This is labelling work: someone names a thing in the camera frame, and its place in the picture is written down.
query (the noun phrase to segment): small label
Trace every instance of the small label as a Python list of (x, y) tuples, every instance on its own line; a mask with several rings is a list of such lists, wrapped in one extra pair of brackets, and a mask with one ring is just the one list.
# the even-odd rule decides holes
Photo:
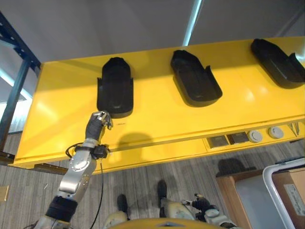
[(297, 191), (295, 185), (284, 185), (286, 192), (290, 198), (292, 205), (294, 206), (295, 212), (298, 216), (305, 216), (305, 205)]

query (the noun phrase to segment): gray carpet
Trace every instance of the gray carpet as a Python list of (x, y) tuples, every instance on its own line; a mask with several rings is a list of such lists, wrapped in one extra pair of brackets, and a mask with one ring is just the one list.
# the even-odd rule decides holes
[[(15, 153), (19, 140), (20, 134), (10, 135), (5, 151)], [(215, 180), (216, 175), (247, 168), (262, 169), (292, 156), (304, 156), (303, 140), (104, 174), (102, 210), (94, 228), (102, 228), (107, 215), (116, 210), (116, 198), (120, 193), (127, 197), (131, 219), (159, 217), (156, 184), (161, 178), (167, 182), (170, 199), (193, 199), (194, 193), (201, 193), (228, 214)], [(10, 185), (8, 201), (0, 203), (0, 228), (22, 229), (35, 222), (45, 213), (61, 177), (0, 166), (0, 186)], [(101, 175), (91, 178), (72, 220), (75, 229), (90, 227), (97, 211), (101, 183)]]

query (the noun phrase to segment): yellow table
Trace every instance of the yellow table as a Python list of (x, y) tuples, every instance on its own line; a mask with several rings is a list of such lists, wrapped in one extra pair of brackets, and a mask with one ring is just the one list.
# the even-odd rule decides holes
[[(268, 40), (287, 54), (304, 54), (304, 37)], [(216, 103), (200, 108), (186, 105), (173, 81), (170, 60), (179, 47), (44, 63), (12, 165), (33, 168), (67, 159), (65, 149), (84, 140), (89, 117), (97, 110), (97, 77), (102, 66), (115, 56), (131, 67), (134, 108), (130, 116), (114, 119), (114, 128), (102, 138), (113, 151), (103, 160), (105, 171), (303, 138), (305, 86), (277, 86), (251, 53), (251, 42), (184, 47), (204, 67), (211, 66), (223, 92)], [(286, 125), (296, 121), (300, 126), (297, 136)], [(273, 125), (283, 128), (282, 139), (267, 134), (267, 127)], [(206, 141), (210, 136), (251, 129), (260, 129), (262, 142), (210, 148)]]

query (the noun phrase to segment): black plastic tray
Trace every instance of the black plastic tray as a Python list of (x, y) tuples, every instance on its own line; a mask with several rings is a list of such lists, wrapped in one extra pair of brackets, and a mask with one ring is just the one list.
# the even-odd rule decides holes
[(288, 57), (277, 45), (264, 39), (255, 39), (251, 50), (279, 86), (296, 88), (304, 84), (305, 69), (294, 53)]
[(123, 58), (110, 58), (103, 66), (102, 78), (98, 78), (97, 108), (108, 111), (112, 118), (132, 113), (133, 79), (130, 66)]
[(204, 69), (199, 59), (189, 52), (176, 50), (171, 66), (180, 94), (188, 105), (207, 106), (223, 95), (210, 66)]

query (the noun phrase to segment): person's leg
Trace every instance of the person's leg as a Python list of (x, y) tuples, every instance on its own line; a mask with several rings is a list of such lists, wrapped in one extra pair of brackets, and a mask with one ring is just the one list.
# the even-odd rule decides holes
[(123, 194), (119, 195), (117, 199), (117, 204), (119, 211), (114, 212), (107, 217), (103, 229), (107, 229), (109, 227), (118, 225), (129, 220), (127, 214), (128, 205), (126, 196)]
[(186, 206), (179, 202), (173, 202), (167, 198), (167, 185), (164, 180), (158, 182), (157, 192), (160, 217), (195, 220), (195, 217)]

